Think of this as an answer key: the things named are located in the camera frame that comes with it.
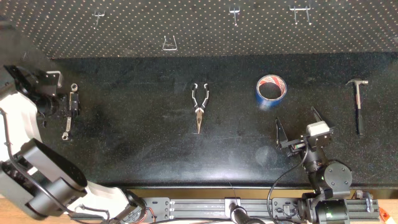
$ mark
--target black pegboard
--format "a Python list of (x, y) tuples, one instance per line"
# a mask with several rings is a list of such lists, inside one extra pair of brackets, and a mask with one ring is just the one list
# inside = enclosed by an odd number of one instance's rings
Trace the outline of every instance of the black pegboard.
[[(289, 6), (311, 6), (312, 24), (305, 11), (295, 24)], [(105, 11), (97, 27), (95, 11)], [(391, 52), (397, 12), (397, 1), (0, 1), (0, 15), (50, 58)], [(162, 50), (165, 35), (177, 51)]]

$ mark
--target roll of tape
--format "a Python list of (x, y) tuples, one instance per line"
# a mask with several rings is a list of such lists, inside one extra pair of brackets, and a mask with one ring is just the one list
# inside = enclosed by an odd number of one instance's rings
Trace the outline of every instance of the roll of tape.
[[(260, 86), (265, 83), (273, 83), (277, 85), (280, 89), (280, 97), (276, 99), (268, 99), (262, 96), (260, 93)], [(287, 92), (287, 86), (285, 81), (281, 77), (277, 75), (266, 75), (260, 78), (260, 80), (257, 82), (256, 99), (257, 102), (259, 103), (260, 108), (270, 108), (275, 105), (278, 105), (280, 101), (283, 99), (283, 97), (286, 95), (286, 92)]]

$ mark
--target hammer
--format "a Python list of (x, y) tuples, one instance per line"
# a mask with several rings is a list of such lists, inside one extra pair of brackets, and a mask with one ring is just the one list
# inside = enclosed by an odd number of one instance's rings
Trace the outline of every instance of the hammer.
[(358, 125), (358, 134), (359, 136), (363, 136), (363, 119), (362, 119), (362, 114), (361, 114), (361, 97), (359, 96), (359, 85), (367, 85), (369, 82), (367, 80), (361, 80), (360, 78), (354, 78), (350, 81), (348, 81), (347, 84), (349, 83), (354, 83), (356, 87), (356, 120), (357, 120), (357, 125)]

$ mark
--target orange object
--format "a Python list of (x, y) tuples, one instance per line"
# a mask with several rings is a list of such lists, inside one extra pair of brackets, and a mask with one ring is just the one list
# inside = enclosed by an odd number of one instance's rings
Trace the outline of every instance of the orange object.
[(396, 224), (394, 219), (381, 207), (379, 207), (379, 213), (381, 220), (383, 220), (386, 224)]

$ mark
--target black table surface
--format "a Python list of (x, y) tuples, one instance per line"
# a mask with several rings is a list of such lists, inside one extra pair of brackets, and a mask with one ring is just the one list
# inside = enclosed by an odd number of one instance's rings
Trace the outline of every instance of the black table surface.
[[(353, 170), (355, 187), (398, 188), (398, 60), (396, 53), (296, 54), (182, 58), (58, 59), (79, 86), (81, 113), (72, 140), (66, 118), (48, 117), (43, 142), (104, 185), (156, 187), (270, 187), (300, 162), (276, 149), (275, 118), (289, 139), (314, 123), (311, 106), (336, 125), (325, 148)], [(255, 86), (275, 74), (287, 83), (276, 107), (257, 107)], [(352, 78), (361, 86), (365, 137), (356, 134)], [(201, 133), (196, 133), (192, 83), (210, 89)], [(307, 188), (303, 169), (282, 188)]]

